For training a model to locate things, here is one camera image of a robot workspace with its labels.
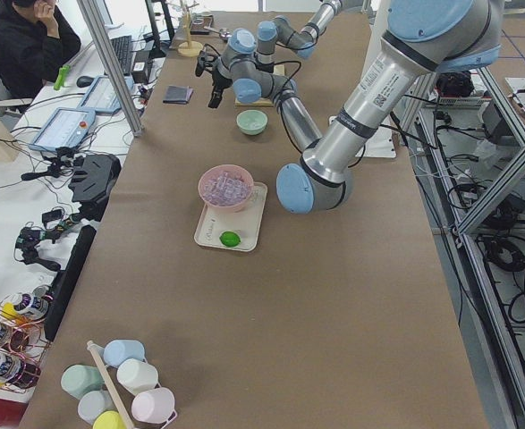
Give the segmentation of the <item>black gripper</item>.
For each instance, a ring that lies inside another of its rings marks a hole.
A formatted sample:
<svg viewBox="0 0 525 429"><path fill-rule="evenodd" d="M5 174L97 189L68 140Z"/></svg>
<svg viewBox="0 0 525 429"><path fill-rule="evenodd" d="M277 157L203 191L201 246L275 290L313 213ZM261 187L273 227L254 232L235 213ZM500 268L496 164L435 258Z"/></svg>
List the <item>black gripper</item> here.
<svg viewBox="0 0 525 429"><path fill-rule="evenodd" d="M201 77L205 72L211 76L213 89L207 105L209 108L218 108L224 91L232 86L232 80L219 71L219 65L218 55L210 54L207 50L199 51L194 73L196 77Z"/></svg>

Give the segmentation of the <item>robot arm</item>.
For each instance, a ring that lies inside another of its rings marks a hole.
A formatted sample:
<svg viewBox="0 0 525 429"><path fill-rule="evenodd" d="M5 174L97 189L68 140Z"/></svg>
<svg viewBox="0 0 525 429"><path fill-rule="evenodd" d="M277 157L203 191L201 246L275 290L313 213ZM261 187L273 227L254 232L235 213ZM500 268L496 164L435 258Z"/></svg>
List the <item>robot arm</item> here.
<svg viewBox="0 0 525 429"><path fill-rule="evenodd" d="M322 1L318 10L300 30L296 30L283 15L278 15L271 21L260 22L255 52L258 68L263 72L274 71L275 49L278 46L292 51L301 59L308 59L331 20L342 12L361 9L363 4L363 1Z"/></svg>
<svg viewBox="0 0 525 429"><path fill-rule="evenodd" d="M301 102L292 79L271 72L277 46L310 56L328 23L354 9L354 1L325 1L302 29L287 18L262 21L256 32L236 29L221 54L199 53L195 72L210 73L210 106L231 88L244 104L270 100L300 151L276 178L281 205L294 214L330 210L351 194L351 163L375 135L415 80L431 72L463 72L499 56L504 16L501 1L392 1L380 50L326 131Z"/></svg>

